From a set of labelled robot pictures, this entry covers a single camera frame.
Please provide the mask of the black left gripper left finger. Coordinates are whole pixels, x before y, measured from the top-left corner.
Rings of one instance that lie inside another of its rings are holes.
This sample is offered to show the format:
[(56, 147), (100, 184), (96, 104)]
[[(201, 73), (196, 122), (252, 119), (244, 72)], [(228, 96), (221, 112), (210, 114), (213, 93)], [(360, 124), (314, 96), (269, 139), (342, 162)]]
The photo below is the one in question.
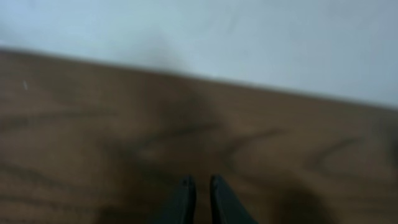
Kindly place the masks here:
[(192, 176), (186, 175), (178, 183), (170, 200), (162, 207), (155, 223), (193, 224), (196, 199), (195, 180)]

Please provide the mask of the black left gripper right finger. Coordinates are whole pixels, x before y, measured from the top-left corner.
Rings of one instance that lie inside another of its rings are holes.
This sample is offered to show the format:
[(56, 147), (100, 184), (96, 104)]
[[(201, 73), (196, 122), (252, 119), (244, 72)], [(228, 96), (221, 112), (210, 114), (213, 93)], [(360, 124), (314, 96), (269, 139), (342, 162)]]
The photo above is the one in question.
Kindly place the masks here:
[(212, 224), (258, 224), (220, 175), (210, 180)]

